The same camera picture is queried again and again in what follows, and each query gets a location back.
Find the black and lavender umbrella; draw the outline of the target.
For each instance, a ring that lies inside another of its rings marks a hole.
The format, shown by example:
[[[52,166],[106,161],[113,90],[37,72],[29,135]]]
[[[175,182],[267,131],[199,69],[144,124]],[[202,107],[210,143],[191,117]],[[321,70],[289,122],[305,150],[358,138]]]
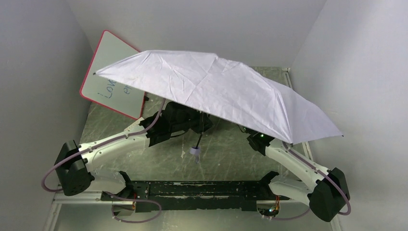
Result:
[[[318,106],[292,88],[215,53],[143,51],[95,74],[289,144],[342,134]]]

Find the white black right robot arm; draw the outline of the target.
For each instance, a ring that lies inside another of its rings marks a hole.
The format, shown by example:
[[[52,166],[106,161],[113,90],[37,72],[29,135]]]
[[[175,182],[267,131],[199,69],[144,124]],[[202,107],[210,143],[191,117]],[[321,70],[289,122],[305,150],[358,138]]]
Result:
[[[277,138],[249,128],[244,128],[243,132],[249,135],[247,140],[253,150],[277,161],[298,177],[298,180],[293,180],[272,172],[262,179],[266,189],[276,197],[275,205],[263,216],[271,218],[274,212],[278,212],[281,196],[307,205],[325,222],[332,221],[336,215],[347,216],[351,213],[350,193],[345,174],[340,169],[319,165],[301,155],[292,144]]]

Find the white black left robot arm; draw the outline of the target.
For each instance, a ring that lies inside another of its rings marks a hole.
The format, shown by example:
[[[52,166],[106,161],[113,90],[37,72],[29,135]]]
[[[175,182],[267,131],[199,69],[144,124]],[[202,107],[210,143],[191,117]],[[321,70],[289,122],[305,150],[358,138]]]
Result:
[[[114,158],[165,142],[187,131],[203,134],[212,127],[209,115],[184,105],[169,102],[153,116],[140,118],[123,132],[90,143],[63,144],[55,161],[56,174],[66,196],[85,191],[119,194],[130,187],[123,172],[106,173],[98,168]]]

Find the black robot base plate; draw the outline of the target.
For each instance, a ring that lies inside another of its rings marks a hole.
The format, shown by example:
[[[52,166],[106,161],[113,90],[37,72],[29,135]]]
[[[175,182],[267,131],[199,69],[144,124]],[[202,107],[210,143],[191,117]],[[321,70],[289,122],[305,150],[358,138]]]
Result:
[[[239,209],[257,211],[265,202],[273,205],[276,195],[262,181],[133,181],[117,196],[137,199],[136,212],[163,210]]]

